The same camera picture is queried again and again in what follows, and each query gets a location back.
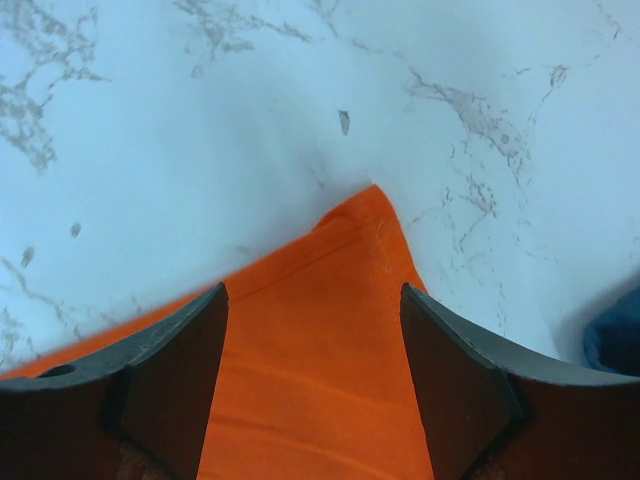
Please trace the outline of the orange t-shirt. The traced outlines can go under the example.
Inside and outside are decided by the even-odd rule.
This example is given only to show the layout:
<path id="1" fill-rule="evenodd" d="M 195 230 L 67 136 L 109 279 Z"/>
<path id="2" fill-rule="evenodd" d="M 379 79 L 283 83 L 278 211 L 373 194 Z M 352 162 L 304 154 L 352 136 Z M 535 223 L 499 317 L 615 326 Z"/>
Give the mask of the orange t-shirt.
<path id="1" fill-rule="evenodd" d="M 225 342 L 194 479 L 431 478 L 400 326 L 402 287 L 417 279 L 376 186 L 228 277 Z M 1 383 L 95 353 L 199 296 L 46 355 Z"/>

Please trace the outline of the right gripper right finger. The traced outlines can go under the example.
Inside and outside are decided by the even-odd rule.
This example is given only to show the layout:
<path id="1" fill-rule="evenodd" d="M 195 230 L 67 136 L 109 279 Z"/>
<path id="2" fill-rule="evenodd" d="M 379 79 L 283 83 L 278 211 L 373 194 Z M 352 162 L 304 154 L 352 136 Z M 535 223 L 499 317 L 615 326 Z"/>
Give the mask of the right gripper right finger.
<path id="1" fill-rule="evenodd" d="M 635 479 L 639 381 L 566 363 L 401 291 L 402 336 L 438 479 Z"/>

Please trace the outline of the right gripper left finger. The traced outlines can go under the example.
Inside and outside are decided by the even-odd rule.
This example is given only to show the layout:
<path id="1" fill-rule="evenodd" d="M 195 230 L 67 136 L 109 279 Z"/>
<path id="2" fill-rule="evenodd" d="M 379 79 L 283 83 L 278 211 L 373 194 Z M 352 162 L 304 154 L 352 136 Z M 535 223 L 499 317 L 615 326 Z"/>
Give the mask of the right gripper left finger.
<path id="1" fill-rule="evenodd" d="M 2 478 L 196 478 L 227 318 L 218 284 L 95 353 L 2 381 Z"/>

